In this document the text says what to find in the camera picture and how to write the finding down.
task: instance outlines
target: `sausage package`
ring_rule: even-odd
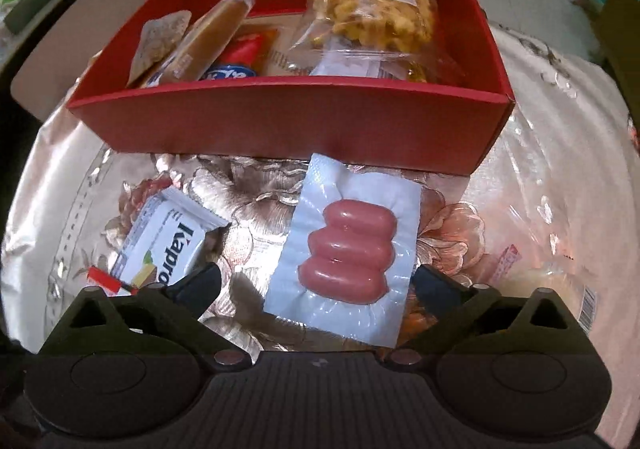
[[[417,183],[313,155],[264,311],[395,347],[419,220]]]

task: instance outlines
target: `metal screw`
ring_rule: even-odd
[[[244,352],[239,350],[221,350],[213,356],[213,359],[223,366],[235,366],[244,361]]]
[[[420,353],[412,350],[411,348],[402,348],[395,352],[391,352],[389,358],[401,366],[413,366],[422,360]]]

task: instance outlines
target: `packaged bread roll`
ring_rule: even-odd
[[[222,53],[255,0],[222,0],[196,21],[146,87],[199,80]]]

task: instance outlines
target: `red label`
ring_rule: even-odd
[[[507,275],[511,267],[521,259],[522,256],[515,245],[510,245],[504,249],[502,254],[500,254],[494,274],[489,278],[489,285],[495,286],[501,278]]]

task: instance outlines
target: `blue label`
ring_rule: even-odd
[[[246,79],[247,77],[257,77],[257,74],[244,66],[237,64],[225,64],[223,66],[210,66],[200,80],[219,79]]]

